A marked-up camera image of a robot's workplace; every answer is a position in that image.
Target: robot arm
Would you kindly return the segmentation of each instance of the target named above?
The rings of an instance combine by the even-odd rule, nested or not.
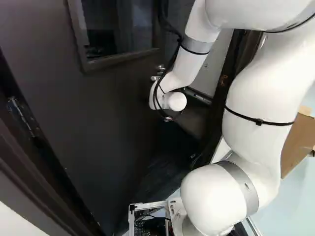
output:
[[[189,48],[180,49],[161,87],[168,93],[191,84],[206,58],[192,52],[198,50],[196,45],[211,46],[220,28],[280,31],[314,11],[313,0],[196,0],[185,31],[185,40],[192,43],[183,43]],[[203,235],[225,235],[276,197],[281,151],[290,122],[315,78],[314,29],[312,20],[289,32],[266,33],[253,61],[234,80],[222,125],[234,154],[226,161],[192,171],[181,186],[189,219]],[[163,103],[165,109],[170,108],[168,102]],[[180,102],[176,109],[185,105]],[[237,114],[264,122],[255,123]]]
[[[185,96],[172,96],[171,91],[189,86],[194,81],[222,28],[279,31],[309,17],[315,7],[314,2],[196,0],[174,66],[157,88],[159,104],[173,111],[185,108]],[[153,102],[156,85],[157,82],[151,87],[149,96],[149,106],[153,110],[159,109]]]

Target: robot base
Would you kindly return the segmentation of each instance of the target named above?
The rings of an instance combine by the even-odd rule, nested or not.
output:
[[[172,221],[174,236],[205,236],[190,221],[181,198],[169,200],[168,209]],[[232,229],[233,226],[216,236],[226,236],[232,231]]]

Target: glass window pane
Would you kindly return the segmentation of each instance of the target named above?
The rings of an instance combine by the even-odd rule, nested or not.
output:
[[[76,0],[76,7],[89,60],[153,47],[153,0]]]

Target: cardboard box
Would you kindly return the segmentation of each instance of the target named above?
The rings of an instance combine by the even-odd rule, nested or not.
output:
[[[310,110],[303,109],[298,113],[295,123],[285,141],[281,154],[281,178],[289,174],[315,146],[315,119],[309,116]]]

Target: window frame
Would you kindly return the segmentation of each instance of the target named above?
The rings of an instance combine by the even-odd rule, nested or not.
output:
[[[83,72],[90,72],[102,68],[106,68],[111,65],[115,65],[117,63],[129,61],[132,59],[137,59],[140,57],[150,56],[153,54],[157,54],[161,52],[162,47],[162,34],[161,34],[161,28],[158,23],[158,17],[157,17],[157,9],[158,9],[158,1],[153,1],[153,14],[152,14],[152,48],[142,51],[135,51],[135,52],[128,52],[128,53],[122,53],[122,54],[116,54],[116,55],[109,55],[106,57],[97,58],[94,60],[88,60],[86,57],[86,52],[84,48],[84,39],[81,34],[80,24],[79,24],[79,18],[77,14],[77,7],[76,7],[76,0],[67,0],[67,7],[69,11],[69,16],[71,19],[72,29],[74,32],[74,38],[75,43],[77,46],[77,52],[80,60],[80,65],[83,70]]]

